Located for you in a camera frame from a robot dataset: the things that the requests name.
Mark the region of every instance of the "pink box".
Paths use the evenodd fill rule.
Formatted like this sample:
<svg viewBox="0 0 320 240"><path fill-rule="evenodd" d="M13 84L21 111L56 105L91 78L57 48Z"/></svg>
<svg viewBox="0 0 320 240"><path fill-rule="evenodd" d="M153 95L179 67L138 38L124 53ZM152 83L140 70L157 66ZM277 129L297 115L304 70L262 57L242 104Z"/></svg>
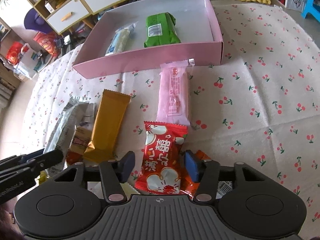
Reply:
<svg viewBox="0 0 320 240"><path fill-rule="evenodd" d="M181 43L144 48L148 16L169 12ZM124 52L104 56L115 30L137 23ZM223 40L210 0L141 0L107 11L84 42L73 68L90 79L160 68L194 58L197 66L220 65Z"/></svg>

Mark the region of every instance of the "purple hat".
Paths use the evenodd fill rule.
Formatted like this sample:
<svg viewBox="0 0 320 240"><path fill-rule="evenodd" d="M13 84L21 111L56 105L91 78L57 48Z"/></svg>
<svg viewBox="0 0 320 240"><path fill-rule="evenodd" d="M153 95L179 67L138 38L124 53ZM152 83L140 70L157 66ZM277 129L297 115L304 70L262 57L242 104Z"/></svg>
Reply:
<svg viewBox="0 0 320 240"><path fill-rule="evenodd" d="M35 30L45 34L53 31L50 25L32 8L30 9L24 18L24 27L27 30Z"/></svg>

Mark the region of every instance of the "red wrapper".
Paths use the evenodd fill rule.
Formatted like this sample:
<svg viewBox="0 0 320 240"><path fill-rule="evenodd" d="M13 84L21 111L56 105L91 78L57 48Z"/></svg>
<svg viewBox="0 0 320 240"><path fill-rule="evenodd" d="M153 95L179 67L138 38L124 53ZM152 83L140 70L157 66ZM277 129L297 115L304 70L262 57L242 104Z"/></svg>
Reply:
<svg viewBox="0 0 320 240"><path fill-rule="evenodd" d="M179 152L188 133L184 125L144 122L147 139L135 187L153 194L179 194Z"/></svg>
<svg viewBox="0 0 320 240"><path fill-rule="evenodd" d="M198 150L195 154L200 160L210 159L204 152ZM191 199L195 195L200 183L193 182L185 168L181 171L180 193L188 194Z"/></svg>

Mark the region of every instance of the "green package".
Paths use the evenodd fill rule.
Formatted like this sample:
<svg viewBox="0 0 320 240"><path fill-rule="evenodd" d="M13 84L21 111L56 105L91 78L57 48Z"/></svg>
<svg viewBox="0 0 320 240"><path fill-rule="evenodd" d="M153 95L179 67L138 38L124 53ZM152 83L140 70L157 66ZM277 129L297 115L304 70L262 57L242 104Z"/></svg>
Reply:
<svg viewBox="0 0 320 240"><path fill-rule="evenodd" d="M174 26L176 19L168 12L148 16L147 35L144 47L181 43Z"/></svg>

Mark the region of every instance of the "pink snack package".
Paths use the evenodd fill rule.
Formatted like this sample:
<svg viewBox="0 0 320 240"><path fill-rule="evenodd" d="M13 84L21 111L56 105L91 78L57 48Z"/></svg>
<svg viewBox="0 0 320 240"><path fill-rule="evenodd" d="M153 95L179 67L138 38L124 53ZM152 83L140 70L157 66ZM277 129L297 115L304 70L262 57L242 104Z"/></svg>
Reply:
<svg viewBox="0 0 320 240"><path fill-rule="evenodd" d="M188 60L161 65L157 122L190 125Z"/></svg>

